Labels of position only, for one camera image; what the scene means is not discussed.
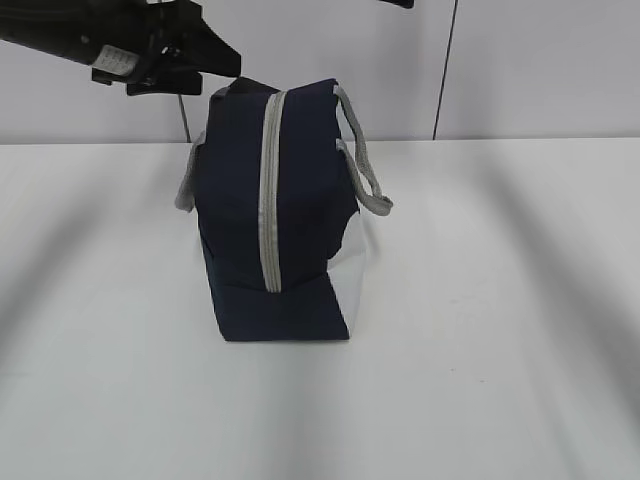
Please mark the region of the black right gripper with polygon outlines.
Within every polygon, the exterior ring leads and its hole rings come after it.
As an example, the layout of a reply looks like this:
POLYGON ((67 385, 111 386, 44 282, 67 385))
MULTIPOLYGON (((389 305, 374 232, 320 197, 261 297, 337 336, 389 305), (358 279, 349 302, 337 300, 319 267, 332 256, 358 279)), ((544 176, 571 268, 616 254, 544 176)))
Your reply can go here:
POLYGON ((403 9, 412 9, 415 5, 415 0, 381 0, 381 1, 398 6, 403 9))

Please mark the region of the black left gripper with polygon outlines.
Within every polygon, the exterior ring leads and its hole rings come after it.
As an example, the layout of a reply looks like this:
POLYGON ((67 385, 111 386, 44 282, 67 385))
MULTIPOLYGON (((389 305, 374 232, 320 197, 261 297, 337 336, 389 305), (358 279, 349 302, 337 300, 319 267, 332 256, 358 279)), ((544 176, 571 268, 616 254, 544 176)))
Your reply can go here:
POLYGON ((96 26, 91 40, 99 51, 91 79, 126 84, 129 96, 198 96, 200 73, 241 74, 241 55, 208 26, 193 1, 125 1, 98 17, 96 26))

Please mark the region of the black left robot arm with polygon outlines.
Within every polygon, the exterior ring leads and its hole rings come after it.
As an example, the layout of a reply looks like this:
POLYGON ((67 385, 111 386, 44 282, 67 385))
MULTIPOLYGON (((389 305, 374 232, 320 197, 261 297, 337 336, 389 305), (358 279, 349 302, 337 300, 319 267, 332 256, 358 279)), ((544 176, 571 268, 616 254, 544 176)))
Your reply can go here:
POLYGON ((1 38, 91 69, 130 96, 198 96, 203 77, 236 78, 241 56, 194 1, 4 1, 1 38))

